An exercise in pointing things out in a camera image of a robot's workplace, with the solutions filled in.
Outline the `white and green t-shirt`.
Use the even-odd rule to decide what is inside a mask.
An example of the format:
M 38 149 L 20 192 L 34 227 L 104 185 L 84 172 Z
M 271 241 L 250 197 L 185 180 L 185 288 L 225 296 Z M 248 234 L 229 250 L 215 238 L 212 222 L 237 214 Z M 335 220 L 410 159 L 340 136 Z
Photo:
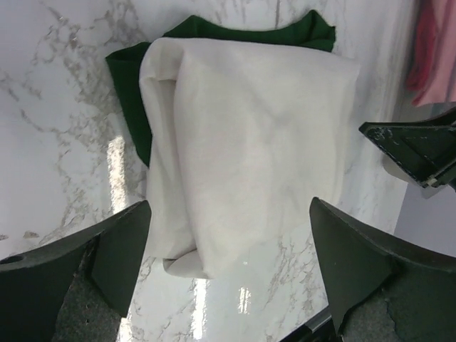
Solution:
M 313 10 L 271 31 L 191 16 L 107 56 L 168 274 L 213 279 L 340 199 L 359 67 L 335 41 Z

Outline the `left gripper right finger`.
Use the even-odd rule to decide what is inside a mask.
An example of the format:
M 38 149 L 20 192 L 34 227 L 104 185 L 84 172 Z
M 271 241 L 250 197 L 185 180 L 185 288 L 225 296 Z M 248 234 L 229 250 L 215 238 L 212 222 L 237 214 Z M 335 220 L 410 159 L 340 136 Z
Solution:
M 455 258 L 399 239 L 315 197 L 313 241 L 343 341 L 454 341 Z

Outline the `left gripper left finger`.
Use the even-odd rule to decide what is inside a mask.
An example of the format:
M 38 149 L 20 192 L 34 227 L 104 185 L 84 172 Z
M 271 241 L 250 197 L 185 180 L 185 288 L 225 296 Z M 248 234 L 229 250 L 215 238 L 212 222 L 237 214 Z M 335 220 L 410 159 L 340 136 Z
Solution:
M 138 202 L 89 228 L 1 260 L 2 341 L 116 341 L 151 218 Z

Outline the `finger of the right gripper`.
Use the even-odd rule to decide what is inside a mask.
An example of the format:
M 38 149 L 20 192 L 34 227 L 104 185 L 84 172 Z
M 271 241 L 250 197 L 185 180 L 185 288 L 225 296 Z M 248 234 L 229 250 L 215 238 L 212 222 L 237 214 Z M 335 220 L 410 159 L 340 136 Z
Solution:
M 359 131 L 421 187 L 455 187 L 455 109 L 410 123 L 364 123 Z

